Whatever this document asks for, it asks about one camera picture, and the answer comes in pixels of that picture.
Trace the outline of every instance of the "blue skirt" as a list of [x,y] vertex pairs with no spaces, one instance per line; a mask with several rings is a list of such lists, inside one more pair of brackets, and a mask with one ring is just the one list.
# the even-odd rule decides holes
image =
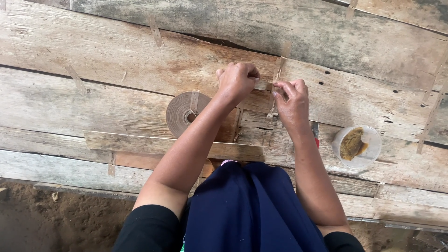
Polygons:
[[326,252],[291,179],[262,162],[227,162],[191,198],[186,252]]

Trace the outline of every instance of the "plastic container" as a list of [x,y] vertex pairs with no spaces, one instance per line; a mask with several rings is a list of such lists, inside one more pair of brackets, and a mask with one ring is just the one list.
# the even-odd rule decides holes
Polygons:
[[[344,137],[353,129],[362,127],[364,134],[361,137],[361,141],[367,143],[367,149],[355,156],[351,161],[344,159],[340,156],[340,144]],[[335,155],[341,160],[341,162],[351,168],[363,168],[373,163],[381,152],[381,137],[379,133],[369,126],[357,126],[357,127],[345,127],[341,129],[332,142],[332,147]]]

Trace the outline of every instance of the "tape roll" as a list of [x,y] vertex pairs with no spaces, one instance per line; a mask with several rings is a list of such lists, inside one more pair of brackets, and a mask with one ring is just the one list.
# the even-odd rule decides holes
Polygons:
[[187,129],[188,125],[201,113],[211,98],[198,92],[198,105],[196,114],[190,109],[191,96],[193,92],[185,92],[174,97],[168,104],[166,111],[166,121],[169,130],[177,138]]

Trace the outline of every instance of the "black shirt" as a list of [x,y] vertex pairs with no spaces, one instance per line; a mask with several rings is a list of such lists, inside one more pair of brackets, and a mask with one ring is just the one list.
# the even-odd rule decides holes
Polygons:
[[[188,208],[181,221],[168,208],[144,205],[134,209],[121,229],[113,252],[179,252],[183,245]],[[351,234],[332,232],[324,237],[329,252],[365,252]]]

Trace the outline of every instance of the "sandy ground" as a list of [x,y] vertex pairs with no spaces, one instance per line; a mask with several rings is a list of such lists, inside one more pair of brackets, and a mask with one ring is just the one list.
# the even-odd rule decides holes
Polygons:
[[[3,183],[9,189],[0,201],[0,251],[110,251],[134,202],[33,189]],[[413,231],[385,228],[378,223],[351,222],[366,252],[434,252],[413,238]]]

